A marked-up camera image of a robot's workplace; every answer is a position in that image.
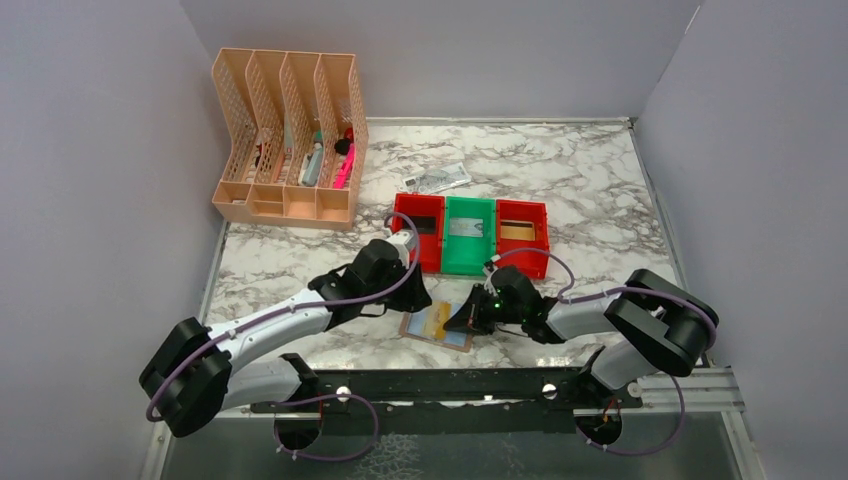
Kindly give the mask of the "tan leather card holder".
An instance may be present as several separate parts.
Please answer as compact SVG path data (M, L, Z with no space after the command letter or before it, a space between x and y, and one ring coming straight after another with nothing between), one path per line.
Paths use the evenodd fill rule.
M459 311L460 304L438 301L416 313L405 313L400 324L402 337L467 353L472 339L467 333L447 331L446 322Z

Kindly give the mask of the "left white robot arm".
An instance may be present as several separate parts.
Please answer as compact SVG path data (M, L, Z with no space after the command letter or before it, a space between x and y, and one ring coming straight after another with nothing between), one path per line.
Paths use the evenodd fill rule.
M297 392L302 369L288 360L260 363L259 358L356 319L367 305L405 313L430 306L419 250L409 231L373 239L352 262L269 308L212 327L194 317L178 322L139 377L149 398L147 420L164 422L176 437L190 435L224 409L257 402L244 383L260 372L283 380L289 394Z

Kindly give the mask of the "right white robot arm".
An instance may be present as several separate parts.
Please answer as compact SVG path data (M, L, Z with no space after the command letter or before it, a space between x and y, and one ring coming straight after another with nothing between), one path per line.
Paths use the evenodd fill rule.
M501 324L520 326L540 344L620 333L622 340L594 353L568 385L574 397L602 399L655 372L690 375L714 345L719 319L711 307L647 269L634 271L622 286L561 301L542 295L508 266L474 285L444 328L489 335Z

